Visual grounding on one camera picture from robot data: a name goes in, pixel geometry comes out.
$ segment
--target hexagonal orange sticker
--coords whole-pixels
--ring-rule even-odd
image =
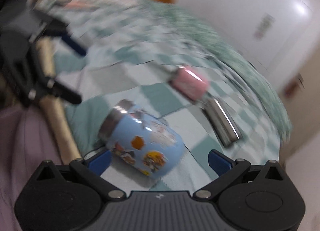
[[[142,137],[136,136],[132,141],[131,141],[131,146],[134,147],[135,149],[140,150],[144,146],[144,141]]]

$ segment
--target jar lid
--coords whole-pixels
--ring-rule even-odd
[[[129,112],[129,109],[132,106],[134,106],[133,102],[127,99],[123,99],[118,102],[102,123],[98,137],[107,142],[119,121]]]

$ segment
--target black robotic device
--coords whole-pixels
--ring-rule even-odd
[[[79,56],[86,55],[67,27],[28,6],[27,0],[0,0],[0,72],[24,106],[37,103],[48,94],[81,103],[79,94],[45,77],[38,60],[36,42],[41,36],[61,37]]]
[[[220,177],[188,191],[125,193],[86,167],[44,161],[15,204],[23,231],[294,231],[305,213],[297,189],[275,160],[264,166],[212,150]]]

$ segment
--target green and white checkered fabric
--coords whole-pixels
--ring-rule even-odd
[[[256,95],[225,64],[197,42],[180,34],[145,6],[112,4],[93,12],[52,8],[70,22],[73,36],[89,42],[84,59],[56,41],[58,79],[83,95],[83,103],[66,105],[66,116],[82,155],[101,147],[98,131],[111,108],[129,99],[156,117],[164,118],[184,140],[179,165],[159,181],[114,158],[102,175],[127,193],[131,190],[189,190],[208,184],[217,175],[207,161],[211,149],[252,164],[278,159],[280,138]],[[228,149],[220,145],[197,105],[167,83],[175,65],[185,63],[210,81],[210,94],[221,97],[239,126],[243,139]]]

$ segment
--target white logo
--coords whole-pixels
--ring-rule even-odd
[[[157,199],[162,199],[164,197],[164,194],[159,194],[156,196]]]

